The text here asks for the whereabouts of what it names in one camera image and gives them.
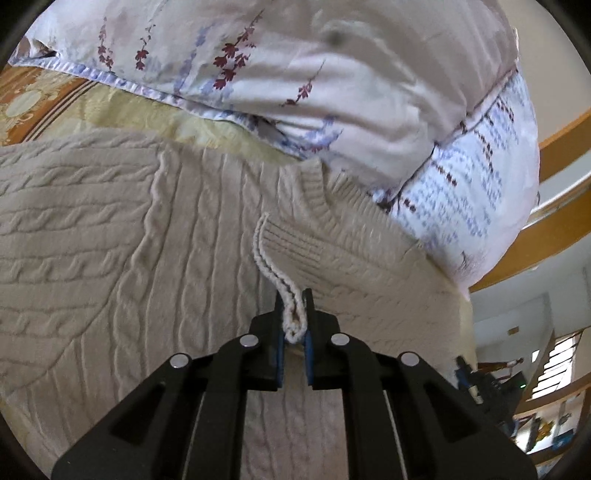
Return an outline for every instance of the metal screw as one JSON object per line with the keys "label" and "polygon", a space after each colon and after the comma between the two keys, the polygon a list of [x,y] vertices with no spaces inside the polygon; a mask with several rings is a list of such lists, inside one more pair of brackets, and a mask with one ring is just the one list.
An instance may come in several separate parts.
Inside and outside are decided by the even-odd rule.
{"label": "metal screw", "polygon": [[349,335],[345,335],[344,333],[335,333],[332,337],[330,337],[330,341],[333,345],[344,346],[349,343]]}
{"label": "metal screw", "polygon": [[243,347],[251,347],[255,346],[258,343],[258,337],[256,335],[252,335],[249,333],[248,335],[243,335],[240,337],[240,345]]}
{"label": "metal screw", "polygon": [[173,368],[186,367],[189,364],[189,357],[184,353],[177,353],[170,359],[170,365]]}
{"label": "metal screw", "polygon": [[418,355],[414,352],[403,353],[402,357],[400,357],[400,360],[404,365],[407,365],[409,367],[416,367],[418,363],[421,361]]}

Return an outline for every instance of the beige knit sweater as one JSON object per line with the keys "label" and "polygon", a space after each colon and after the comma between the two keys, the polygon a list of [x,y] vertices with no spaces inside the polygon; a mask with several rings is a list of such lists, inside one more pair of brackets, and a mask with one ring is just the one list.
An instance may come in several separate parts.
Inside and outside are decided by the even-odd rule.
{"label": "beige knit sweater", "polygon": [[[463,297],[317,161],[118,131],[0,149],[2,411],[42,469],[172,353],[212,353],[271,310],[256,263],[291,341],[311,287],[376,351],[417,351],[448,376],[473,355]],[[297,354],[285,370],[281,392],[249,394],[242,477],[346,478],[339,393],[308,389]]]}

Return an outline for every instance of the pillow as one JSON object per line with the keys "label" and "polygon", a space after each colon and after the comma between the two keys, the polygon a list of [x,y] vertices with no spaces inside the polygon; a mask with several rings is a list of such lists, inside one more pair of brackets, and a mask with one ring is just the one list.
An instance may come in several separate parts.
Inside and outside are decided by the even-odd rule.
{"label": "pillow", "polygon": [[517,57],[496,0],[56,0],[15,61],[48,53],[252,114],[284,151],[394,189]]}
{"label": "pillow", "polygon": [[466,297],[526,224],[540,170],[538,128],[521,73],[482,107],[398,194],[373,192]]}

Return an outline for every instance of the red floral print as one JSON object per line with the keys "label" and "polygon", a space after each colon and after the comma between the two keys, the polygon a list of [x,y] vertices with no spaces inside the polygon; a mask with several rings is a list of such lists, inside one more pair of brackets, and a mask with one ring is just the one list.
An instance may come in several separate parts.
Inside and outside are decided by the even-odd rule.
{"label": "red floral print", "polygon": [[213,88],[222,90],[228,82],[231,82],[236,76],[239,69],[244,68],[250,59],[250,54],[239,53],[244,48],[256,48],[253,42],[247,43],[251,35],[255,32],[255,25],[262,18],[261,10],[258,15],[250,22],[247,27],[244,27],[244,32],[238,36],[234,43],[227,42],[222,48],[222,56],[215,57],[213,64],[220,68],[217,74],[218,78],[213,83]]}
{"label": "red floral print", "polygon": [[107,18],[103,17],[103,26],[99,31],[100,45],[98,46],[99,62],[104,63],[111,72],[113,66],[113,50],[105,47],[105,40],[107,39]]}
{"label": "red floral print", "polygon": [[314,80],[316,80],[316,77],[318,76],[318,74],[320,73],[320,71],[322,70],[322,67],[324,66],[324,62],[322,62],[322,65],[320,65],[320,68],[318,69],[318,71],[314,74],[314,76],[310,79],[308,79],[308,83],[303,84],[301,87],[298,88],[298,93],[297,93],[297,97],[294,99],[288,98],[281,106],[295,106],[298,104],[298,102],[304,98],[308,98],[310,96],[310,92],[312,91],[312,82]]}
{"label": "red floral print", "polygon": [[148,42],[150,40],[152,40],[151,32],[152,32],[152,28],[154,28],[155,26],[156,26],[155,24],[151,24],[148,28],[145,29],[148,34],[143,36],[142,38],[140,38],[143,45],[142,45],[142,48],[140,50],[138,50],[137,54],[135,55],[135,59],[137,60],[135,63],[136,70],[143,70],[146,66],[146,64],[143,62],[143,60],[148,58],[148,54],[150,53],[148,50],[146,50],[146,45],[148,44]]}

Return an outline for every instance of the patterned bedspread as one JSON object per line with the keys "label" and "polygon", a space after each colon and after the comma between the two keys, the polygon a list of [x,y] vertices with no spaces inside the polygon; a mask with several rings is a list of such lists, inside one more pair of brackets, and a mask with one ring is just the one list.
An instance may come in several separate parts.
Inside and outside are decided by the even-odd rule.
{"label": "patterned bedspread", "polygon": [[7,67],[0,74],[0,145],[105,127],[156,132],[247,160],[280,164],[295,161],[234,123],[199,118],[171,105],[67,73]]}

